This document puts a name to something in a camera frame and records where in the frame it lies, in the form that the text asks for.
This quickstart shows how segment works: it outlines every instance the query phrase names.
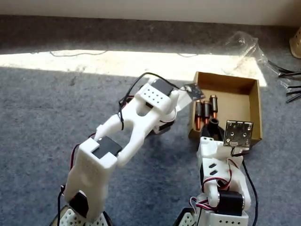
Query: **wire bundle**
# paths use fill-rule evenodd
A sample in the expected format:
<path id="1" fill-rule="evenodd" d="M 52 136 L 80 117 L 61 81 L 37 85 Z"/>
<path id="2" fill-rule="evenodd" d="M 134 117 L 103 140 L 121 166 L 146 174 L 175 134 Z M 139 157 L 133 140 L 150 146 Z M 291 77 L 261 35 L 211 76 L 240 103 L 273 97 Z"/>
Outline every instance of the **wire bundle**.
<path id="1" fill-rule="evenodd" d="M 271 61 L 268 61 L 268 63 L 279 71 L 279 75 L 278 75 L 279 78 L 291 78 L 292 79 L 293 76 L 301 75 L 301 71 L 287 70 L 283 67 L 279 67 L 278 65 L 276 65 L 275 63 L 273 63 Z M 301 85 L 299 85 L 299 86 L 288 86 L 287 88 L 288 89 L 298 89 L 298 88 L 301 88 Z M 296 94 L 296 95 L 293 96 L 292 98 L 288 99 L 286 101 L 287 103 L 290 103 L 290 102 L 292 102 L 296 99 L 299 99 L 301 97 L 301 90 L 290 91 L 290 92 L 286 93 L 287 96 L 289 96 L 291 94 Z"/>
<path id="2" fill-rule="evenodd" d="M 189 199 L 189 205 L 193 208 L 195 214 L 197 213 L 195 206 L 192 204 L 192 201 L 195 202 L 195 206 L 205 209 L 205 210 L 216 210 L 215 207 L 211 207 L 208 203 L 208 199 L 202 200 L 202 201 L 198 201 L 198 199 L 196 197 L 191 197 Z"/>

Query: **gray carpet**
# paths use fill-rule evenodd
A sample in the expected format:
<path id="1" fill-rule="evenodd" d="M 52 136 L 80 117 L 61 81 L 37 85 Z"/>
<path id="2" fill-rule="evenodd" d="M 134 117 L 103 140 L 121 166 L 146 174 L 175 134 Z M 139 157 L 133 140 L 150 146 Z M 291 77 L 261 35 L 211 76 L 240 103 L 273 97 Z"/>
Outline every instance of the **gray carpet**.
<path id="1" fill-rule="evenodd" d="M 226 24 L 3 16 L 0 54 L 58 49 L 199 54 L 237 30 L 258 37 L 260 47 L 275 63 L 300 68 L 287 42 L 296 29 Z M 264 139 L 246 157 L 259 195 L 257 225 L 299 225 L 300 101 L 285 104 L 285 91 L 275 75 L 267 69 L 262 72 L 268 84 L 261 88 Z M 51 222 L 72 147 L 117 111 L 116 101 L 133 80 L 0 68 L 0 225 Z M 185 109 L 171 131 L 147 139 L 131 162 L 114 173 L 106 210 L 117 226 L 172 225 L 188 206 L 188 198 L 199 193 L 187 122 Z M 119 133 L 113 138 L 124 145 L 129 135 Z M 248 212 L 249 225 L 253 209 L 254 205 Z"/>

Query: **perforated plate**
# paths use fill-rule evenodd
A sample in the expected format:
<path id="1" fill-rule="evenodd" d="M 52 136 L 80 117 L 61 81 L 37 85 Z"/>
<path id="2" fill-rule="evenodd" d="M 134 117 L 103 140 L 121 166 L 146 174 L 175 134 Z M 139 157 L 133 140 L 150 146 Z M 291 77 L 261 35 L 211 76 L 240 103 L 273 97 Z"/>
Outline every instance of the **perforated plate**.
<path id="1" fill-rule="evenodd" d="M 83 226 L 85 221 L 76 216 L 72 209 L 68 209 L 60 220 L 60 226 Z M 108 226 L 103 214 L 93 223 L 86 223 L 86 226 Z"/>
<path id="2" fill-rule="evenodd" d="M 182 220 L 179 223 L 179 226 L 192 226 L 196 222 L 191 213 L 185 213 Z"/>

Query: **black wire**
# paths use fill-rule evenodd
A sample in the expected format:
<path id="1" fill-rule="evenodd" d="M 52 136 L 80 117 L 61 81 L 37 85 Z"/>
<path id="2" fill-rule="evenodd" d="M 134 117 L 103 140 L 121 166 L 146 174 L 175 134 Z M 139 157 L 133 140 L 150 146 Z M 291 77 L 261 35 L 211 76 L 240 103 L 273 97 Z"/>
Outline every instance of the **black wire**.
<path id="1" fill-rule="evenodd" d="M 268 61 L 268 63 L 269 63 L 270 65 L 272 65 L 273 67 L 277 68 L 280 72 L 283 72 L 283 73 L 294 73 L 294 71 L 287 70 L 287 69 L 285 69 L 285 68 L 283 68 L 283 67 L 279 67 L 277 64 L 271 62 L 270 60 Z"/>
<path id="2" fill-rule="evenodd" d="M 169 82 L 168 80 L 166 80 L 165 78 L 161 77 L 160 75 L 157 75 L 157 74 L 154 74 L 154 73 L 151 73 L 151 72 L 146 72 L 146 73 L 143 73 L 142 75 L 140 75 L 135 81 L 134 83 L 131 85 L 131 87 L 128 89 L 127 93 L 125 94 L 125 96 L 119 101 L 119 117 L 120 117 L 120 121 L 121 121 L 121 130 L 123 130 L 124 128 L 124 120 L 123 120 L 123 117 L 122 117 L 122 107 L 123 105 L 126 103 L 126 100 L 128 98 L 128 96 L 130 95 L 132 89 L 134 88 L 134 86 L 137 84 L 137 82 L 145 75 L 147 74 L 150 74 L 150 75 L 153 75 L 153 76 L 156 76 L 160 79 L 162 79 L 163 81 L 165 81 L 166 83 L 168 83 L 169 85 L 175 87 L 176 89 L 180 89 L 179 87 L 177 87 L 176 85 L 174 85 L 173 83 Z"/>
<path id="3" fill-rule="evenodd" d="M 246 165 L 245 165 L 245 161 L 243 160 L 242 162 L 243 164 L 243 167 L 244 167 L 244 170 L 246 172 L 246 177 L 248 178 L 250 184 L 251 184 L 251 187 L 253 189 L 253 192 L 254 192 L 254 196 L 255 196 L 255 217 L 254 217 L 254 221 L 253 221 L 253 226 L 256 225 L 257 223 L 257 218 L 258 218 L 258 196 L 257 196 L 257 192 L 256 192 L 256 189 L 255 189 L 255 186 L 250 178 L 250 175 L 249 175 L 249 172 L 248 170 L 246 169 Z"/>
<path id="4" fill-rule="evenodd" d="M 61 186 L 61 191 L 58 194 L 57 197 L 57 226 L 60 226 L 60 221 L 61 221 L 61 196 L 64 193 L 65 186 Z"/>
<path id="5" fill-rule="evenodd" d="M 230 153 L 231 156 L 233 156 L 233 154 L 234 154 L 234 148 L 235 148 L 235 147 L 232 147 L 232 149 L 231 149 L 231 153 Z"/>
<path id="6" fill-rule="evenodd" d="M 198 222 L 199 222 L 199 219 L 200 219 L 200 217 L 201 217 L 201 213 L 202 213 L 202 208 L 200 208 L 200 210 L 199 210 Z"/>

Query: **cardboard box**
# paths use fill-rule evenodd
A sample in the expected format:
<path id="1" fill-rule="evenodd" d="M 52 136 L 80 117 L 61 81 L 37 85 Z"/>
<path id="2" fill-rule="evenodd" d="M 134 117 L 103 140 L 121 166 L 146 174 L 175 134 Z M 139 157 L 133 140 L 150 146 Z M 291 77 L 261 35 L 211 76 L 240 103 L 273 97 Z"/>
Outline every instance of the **cardboard box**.
<path id="1" fill-rule="evenodd" d="M 251 121 L 254 123 L 251 144 L 262 139 L 258 80 L 197 72 L 194 82 L 204 92 L 206 100 L 209 100 L 210 95 L 217 95 L 217 119 L 220 127 L 225 129 L 227 120 Z M 190 107 L 189 137 L 199 139 L 200 131 L 196 130 L 194 118 L 195 102 Z"/>

